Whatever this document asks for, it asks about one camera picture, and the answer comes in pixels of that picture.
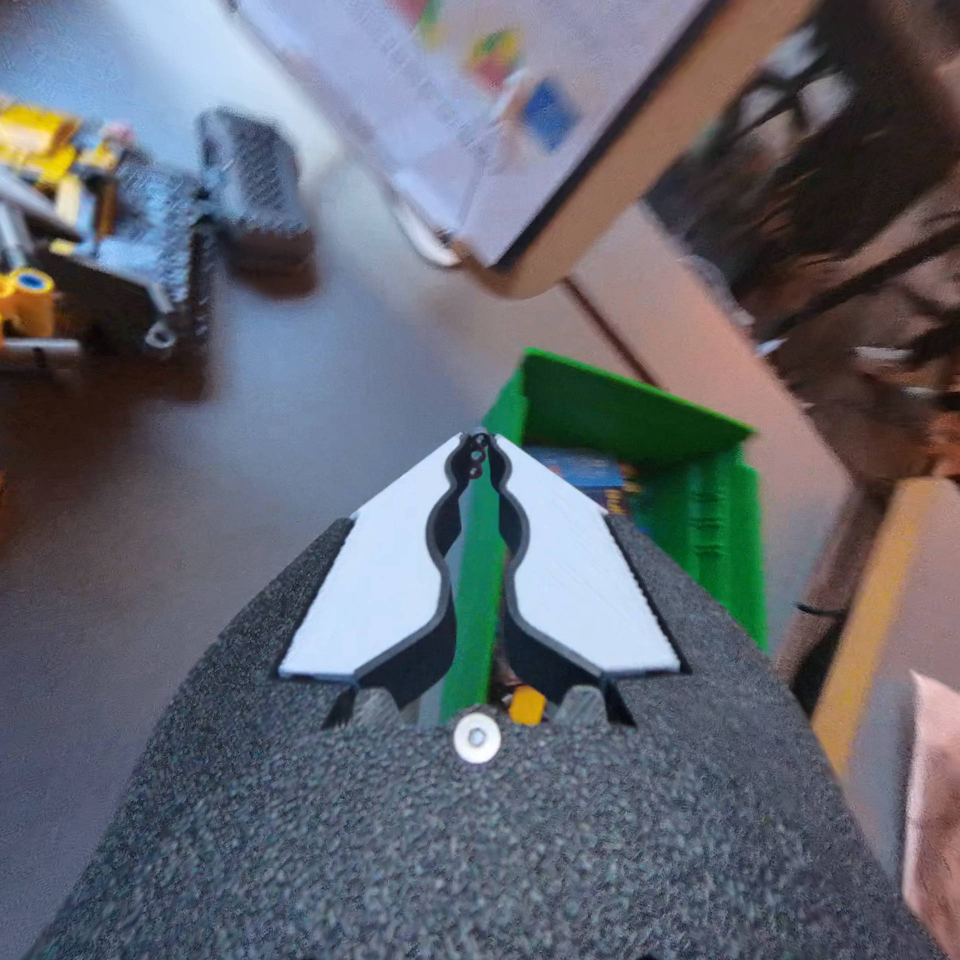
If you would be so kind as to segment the pink paper sheet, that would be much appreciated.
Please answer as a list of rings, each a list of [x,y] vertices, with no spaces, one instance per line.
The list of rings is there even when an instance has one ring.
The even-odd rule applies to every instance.
[[[914,739],[901,890],[942,953],[959,957],[959,694],[911,672]]]

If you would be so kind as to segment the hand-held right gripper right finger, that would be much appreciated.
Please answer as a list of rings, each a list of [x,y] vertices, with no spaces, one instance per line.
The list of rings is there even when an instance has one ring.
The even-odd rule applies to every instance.
[[[683,658],[611,527],[608,511],[524,449],[488,436],[507,551],[510,668],[548,702],[590,687],[683,673]]]

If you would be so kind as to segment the wooden instruction sheet board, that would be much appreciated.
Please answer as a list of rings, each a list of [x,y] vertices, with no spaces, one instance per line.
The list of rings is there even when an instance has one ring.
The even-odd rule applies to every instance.
[[[224,2],[491,292],[562,280],[816,2]]]

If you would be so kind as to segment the desk with pale wooden edge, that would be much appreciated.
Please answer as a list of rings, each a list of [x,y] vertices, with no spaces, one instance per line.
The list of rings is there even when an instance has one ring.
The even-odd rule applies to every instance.
[[[896,485],[811,721],[897,888],[918,724],[914,674],[958,691],[959,491],[946,478]]]

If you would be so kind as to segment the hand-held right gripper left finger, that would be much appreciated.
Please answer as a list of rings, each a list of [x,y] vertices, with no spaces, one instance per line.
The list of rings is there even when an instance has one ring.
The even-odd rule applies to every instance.
[[[447,555],[477,452],[474,435],[457,434],[354,511],[280,678],[383,689],[407,707],[447,674],[457,634]]]

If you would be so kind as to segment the grey desk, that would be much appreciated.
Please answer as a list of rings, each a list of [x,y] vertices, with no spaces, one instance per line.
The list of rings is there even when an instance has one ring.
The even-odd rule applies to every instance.
[[[2,91],[195,167],[232,106],[294,141],[315,266],[218,277],[199,366],[2,383],[2,958],[30,947],[198,657],[330,522],[479,422],[537,348],[758,430],[771,644],[849,474],[642,208],[527,300],[431,268],[378,184],[218,2],[2,2]]]

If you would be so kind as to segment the dark grey studded shell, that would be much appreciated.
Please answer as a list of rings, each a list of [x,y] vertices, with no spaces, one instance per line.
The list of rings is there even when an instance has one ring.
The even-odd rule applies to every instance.
[[[200,172],[221,246],[239,271],[306,270],[315,241],[296,153],[274,123],[219,106],[196,121]]]

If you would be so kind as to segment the blue printed toy box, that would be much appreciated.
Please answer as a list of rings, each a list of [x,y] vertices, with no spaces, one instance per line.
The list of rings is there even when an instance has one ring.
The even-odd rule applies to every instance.
[[[637,467],[582,448],[527,444],[524,451],[611,515],[649,524],[649,490]]]

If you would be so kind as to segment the toy brick robot model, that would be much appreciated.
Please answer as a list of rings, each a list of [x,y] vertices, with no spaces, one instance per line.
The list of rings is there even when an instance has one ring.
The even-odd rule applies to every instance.
[[[198,177],[126,125],[2,96],[2,375],[197,354],[214,238]]]

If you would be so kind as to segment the green plastic bin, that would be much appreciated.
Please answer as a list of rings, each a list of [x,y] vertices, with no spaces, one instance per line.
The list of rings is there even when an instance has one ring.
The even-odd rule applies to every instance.
[[[483,426],[520,447],[596,451],[636,468],[640,530],[767,650],[761,480],[745,450],[753,428],[537,349],[524,353]],[[457,653],[440,687],[441,722],[489,694],[507,558],[498,502],[487,479],[461,500]]]

